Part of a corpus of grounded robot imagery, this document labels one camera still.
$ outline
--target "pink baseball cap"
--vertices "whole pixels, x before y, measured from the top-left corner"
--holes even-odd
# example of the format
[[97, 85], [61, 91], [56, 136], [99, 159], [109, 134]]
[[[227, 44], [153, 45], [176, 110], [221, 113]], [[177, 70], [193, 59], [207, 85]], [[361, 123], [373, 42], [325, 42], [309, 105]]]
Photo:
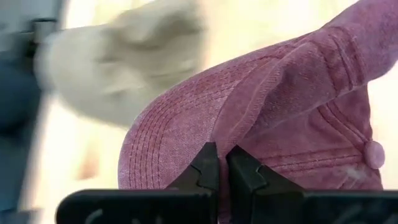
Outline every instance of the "pink baseball cap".
[[361, 0], [315, 32], [208, 69], [154, 100], [127, 133], [121, 189], [162, 189], [215, 142], [219, 219], [225, 156], [239, 145], [307, 189], [381, 190], [367, 83], [398, 59], [398, 1]]

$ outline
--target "cap button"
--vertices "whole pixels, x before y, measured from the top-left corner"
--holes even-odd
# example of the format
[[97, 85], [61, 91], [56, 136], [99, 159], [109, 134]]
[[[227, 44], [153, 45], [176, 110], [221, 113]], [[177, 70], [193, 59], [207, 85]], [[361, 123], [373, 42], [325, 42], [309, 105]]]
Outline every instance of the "cap button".
[[365, 145], [365, 161], [372, 169], [378, 169], [383, 166], [386, 159], [383, 146], [376, 141], [369, 141]]

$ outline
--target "white hat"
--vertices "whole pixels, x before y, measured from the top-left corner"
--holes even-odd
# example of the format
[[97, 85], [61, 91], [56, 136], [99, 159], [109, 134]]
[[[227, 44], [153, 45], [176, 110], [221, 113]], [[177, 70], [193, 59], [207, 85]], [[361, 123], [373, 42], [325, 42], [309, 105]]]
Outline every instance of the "white hat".
[[201, 67], [204, 28], [193, 0], [157, 0], [109, 24], [51, 36], [39, 82], [75, 110], [130, 126], [158, 95]]

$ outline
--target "beige hat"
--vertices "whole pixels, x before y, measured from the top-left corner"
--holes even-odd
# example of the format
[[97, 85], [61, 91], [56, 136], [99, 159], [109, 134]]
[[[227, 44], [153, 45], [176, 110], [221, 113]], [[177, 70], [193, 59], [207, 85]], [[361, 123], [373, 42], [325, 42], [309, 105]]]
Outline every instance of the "beige hat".
[[75, 110], [130, 126], [158, 95], [201, 67], [204, 27], [194, 0], [157, 0], [109, 24], [51, 36], [39, 82]]

